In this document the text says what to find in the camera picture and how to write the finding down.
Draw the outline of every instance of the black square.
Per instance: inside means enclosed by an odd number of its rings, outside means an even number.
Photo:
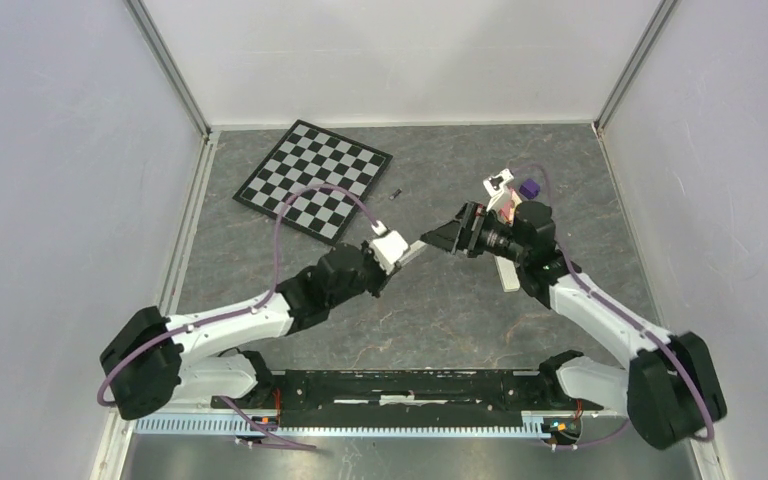
[[[325,226],[325,222],[323,222],[322,220],[320,220],[318,218],[314,218],[313,220],[310,221],[310,225],[309,226],[310,226],[311,230],[319,231],[319,230],[322,230],[322,227]]]
[[[322,205],[323,207],[327,208],[328,210],[334,210],[340,205],[340,201],[333,197],[328,197],[328,200],[325,200],[325,203]]]
[[[310,141],[303,142],[302,140],[305,138]],[[325,146],[329,147],[328,155],[323,152]],[[348,150],[348,153],[336,150],[337,148]],[[370,160],[356,162],[358,156],[368,156]],[[252,175],[234,195],[234,199],[271,218],[277,217],[276,210],[286,208],[284,221],[287,225],[329,245],[334,245],[340,241],[357,213],[358,208],[354,203],[349,202],[348,199],[337,200],[322,197],[322,205],[311,202],[304,209],[287,207],[286,202],[292,196],[291,192],[298,192],[305,185],[328,182],[329,178],[333,182],[335,180],[333,174],[336,174],[337,185],[360,192],[358,196],[363,200],[369,195],[371,189],[386,170],[390,159],[392,159],[391,155],[299,120],[283,135],[261,164],[254,169]],[[362,171],[363,167],[370,163],[379,167],[373,175],[355,172],[359,175],[356,179],[352,180],[345,177],[351,166]],[[329,164],[333,168],[325,168],[325,165]],[[304,172],[306,168],[314,173]],[[259,186],[257,188],[253,187],[255,179],[258,179]],[[314,191],[308,191],[303,196],[311,199],[315,194]],[[350,207],[348,212],[345,215],[335,213],[335,209],[345,208],[343,207],[344,204]],[[307,215],[314,216],[313,219],[306,221],[306,225],[299,223],[303,211],[305,217]]]

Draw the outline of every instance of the white panel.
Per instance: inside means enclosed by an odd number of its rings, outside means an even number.
[[[665,323],[711,348],[733,478],[768,478],[768,2],[681,2],[607,148]]]
[[[0,479],[83,479],[200,139],[120,1],[0,1]]]
[[[591,120],[657,0],[146,0],[214,125]]]

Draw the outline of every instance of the checkerboard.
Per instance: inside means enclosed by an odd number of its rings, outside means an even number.
[[[272,218],[308,185],[330,183],[365,200],[393,156],[301,120],[293,125],[234,195]],[[284,222],[329,245],[339,241],[358,207],[340,192],[306,192]]]

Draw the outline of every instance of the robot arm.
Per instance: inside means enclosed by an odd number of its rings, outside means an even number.
[[[661,343],[688,371],[712,419],[725,417],[725,400],[705,343],[693,333],[676,336],[646,321],[611,299],[577,265],[567,264],[555,242],[551,213],[542,203],[525,201],[509,224],[489,206],[467,202],[454,220],[420,238],[451,253],[476,257],[488,252],[508,260],[528,295],[582,327],[621,365],[602,365],[576,351],[553,357],[540,371],[561,397],[589,400],[628,416],[656,448],[693,435],[704,427],[702,415],[660,351]]]
[[[263,338],[276,338],[324,322],[330,310],[364,292],[378,296],[389,279],[425,246],[408,246],[381,226],[361,248],[338,244],[316,265],[279,283],[270,300],[262,294],[200,313],[163,317],[157,307],[137,312],[101,354],[106,374],[147,340],[176,329],[182,333],[139,355],[113,379],[110,389],[125,420],[141,418],[176,402],[214,395],[240,398],[271,376],[258,354],[215,356]],[[215,319],[194,327],[196,322]]]

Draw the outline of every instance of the checkerboard square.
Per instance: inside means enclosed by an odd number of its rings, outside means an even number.
[[[299,120],[234,195],[272,218],[303,188],[328,183],[364,200],[392,159],[372,147]],[[284,223],[334,245],[358,207],[337,191],[307,192],[285,212]]]

